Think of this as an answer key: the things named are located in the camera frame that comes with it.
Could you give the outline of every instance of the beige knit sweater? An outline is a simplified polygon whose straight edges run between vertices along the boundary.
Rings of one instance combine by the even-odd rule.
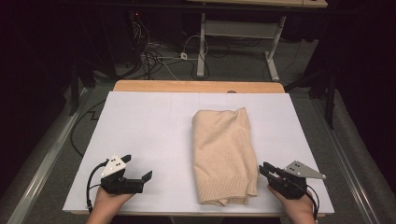
[[[258,169],[246,109],[200,110],[192,128],[199,203],[247,204],[257,195]]]

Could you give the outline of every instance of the person's hand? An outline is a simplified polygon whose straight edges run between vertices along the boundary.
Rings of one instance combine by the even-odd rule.
[[[299,200],[288,200],[271,186],[268,185],[267,188],[282,202],[283,208],[293,224],[316,223],[312,211],[313,204],[306,195]]]
[[[87,220],[87,224],[110,223],[111,219],[119,212],[123,204],[134,196],[133,194],[108,194],[99,187],[96,193],[93,210]]]

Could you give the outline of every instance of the gray carpet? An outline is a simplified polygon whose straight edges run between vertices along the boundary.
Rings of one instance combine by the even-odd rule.
[[[309,61],[316,43],[280,43],[276,52],[276,67],[280,73],[280,82],[288,84],[296,80],[304,71]],[[231,49],[224,58],[215,58],[207,55],[206,63],[209,67],[210,77],[208,80],[229,80],[229,81],[269,81],[269,75],[265,63],[263,63],[262,49],[268,46],[268,42],[261,42],[254,48],[244,47]],[[209,46],[209,52],[220,55],[227,52],[219,46]],[[161,49],[163,56],[175,55],[172,51]],[[168,66],[173,75],[166,67],[152,75],[155,79],[175,79],[193,80],[191,77],[190,63],[176,63]],[[92,106],[106,99],[107,93],[112,90],[114,82],[109,81],[103,75],[97,75],[97,85],[92,90],[92,95],[85,105],[83,111],[96,111],[95,118],[99,118],[103,104],[92,109]],[[322,115],[318,111],[317,105],[321,105],[320,100],[311,100],[308,97],[307,89],[296,89],[291,92],[291,98],[295,106],[297,115],[302,124],[304,134],[312,149],[312,153],[317,161],[318,168],[328,177],[325,184],[328,186],[329,194],[334,206],[335,213],[322,217],[320,223],[365,223],[364,216],[351,187],[344,175],[337,153],[334,150],[333,142],[329,136],[329,130],[322,122]],[[88,113],[78,123],[74,130],[74,143],[78,150],[83,153],[90,142],[92,132],[96,125],[96,120],[92,119],[93,113]],[[53,127],[46,134],[42,143],[37,146],[29,160],[22,167],[20,173],[8,189],[7,197],[3,197],[0,202],[0,223],[7,223],[13,209],[24,193],[30,180],[35,174],[40,162],[47,153],[48,144],[55,138],[55,134],[64,125],[64,112]],[[396,223],[393,211],[395,209],[394,195],[389,190],[387,183],[371,160],[370,155],[359,138],[353,122],[347,115],[342,99],[336,97],[334,109],[335,134],[339,138],[340,144],[346,150],[346,155],[351,161],[351,165],[364,189],[369,193],[369,200],[374,211],[381,214],[379,223]],[[69,188],[78,170],[81,157],[73,149],[68,139],[62,149],[62,153],[57,160],[50,176],[41,190],[34,207],[27,216],[25,223],[83,223],[86,216],[77,216],[62,211]],[[286,218],[281,218],[282,223],[289,223]]]

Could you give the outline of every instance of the white board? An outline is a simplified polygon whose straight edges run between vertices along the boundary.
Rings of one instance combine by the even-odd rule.
[[[293,104],[286,93],[184,93],[113,91],[106,100],[91,142],[70,189],[64,211],[87,212],[85,188],[92,169],[113,154],[132,155],[125,177],[140,178],[152,170],[144,192],[122,208],[123,214],[240,215],[284,214],[260,175],[258,196],[248,205],[225,207],[198,204],[192,168],[191,120],[198,110],[236,110],[245,107],[250,121],[257,164],[284,168],[300,161],[318,170]],[[100,183],[98,170],[92,185]],[[334,212],[322,180],[307,179],[318,193],[320,214]],[[97,189],[91,190],[94,200]]]

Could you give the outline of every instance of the gray floor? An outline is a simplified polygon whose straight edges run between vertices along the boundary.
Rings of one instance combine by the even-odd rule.
[[[237,39],[237,41],[240,41],[238,43],[249,42],[244,39]],[[227,50],[216,43],[209,43],[209,53],[206,57],[210,72],[208,80],[270,81],[262,57],[263,49],[268,49],[269,44],[267,41],[262,41],[255,47],[232,48],[226,57],[215,58],[210,54],[221,55]],[[275,60],[281,84],[286,85],[301,76],[316,44],[317,42],[307,43],[304,41],[279,44]],[[163,56],[175,56],[175,53],[169,49],[160,48],[157,50]],[[179,80],[193,80],[190,72],[191,65],[189,63],[177,63],[169,65],[168,68],[163,66],[152,77],[164,80],[172,80],[175,77]],[[84,93],[81,98],[87,99],[84,107],[80,109],[81,115],[93,105],[105,100],[107,93],[114,86],[114,82],[99,73],[96,74],[96,87]],[[369,156],[347,114],[342,98],[336,94],[334,130],[332,131],[323,120],[323,100],[310,99],[307,91],[308,89],[295,89],[290,95],[318,167],[328,177],[325,184],[328,187],[335,213],[322,217],[319,222],[396,223],[394,195]],[[47,153],[53,148],[54,142],[57,141],[67,122],[70,121],[70,117],[67,115],[69,107],[70,105],[66,105],[64,112],[59,115],[21,168],[6,196],[1,199],[0,223],[7,223],[13,214],[14,216],[19,214],[15,208],[21,197]],[[99,118],[102,107],[103,104],[100,104],[90,111],[96,111],[94,116]],[[75,145],[82,153],[89,144],[96,125],[96,121],[91,117],[92,113],[84,116],[74,130]],[[30,212],[18,220],[24,220],[24,223],[85,222],[86,216],[77,216],[62,211],[65,198],[81,162],[81,157],[72,148],[70,138],[65,140],[59,157],[56,159],[48,178],[44,179],[45,185],[38,190],[36,200],[33,199],[34,204]],[[286,218],[281,218],[281,220],[282,223],[289,223]]]

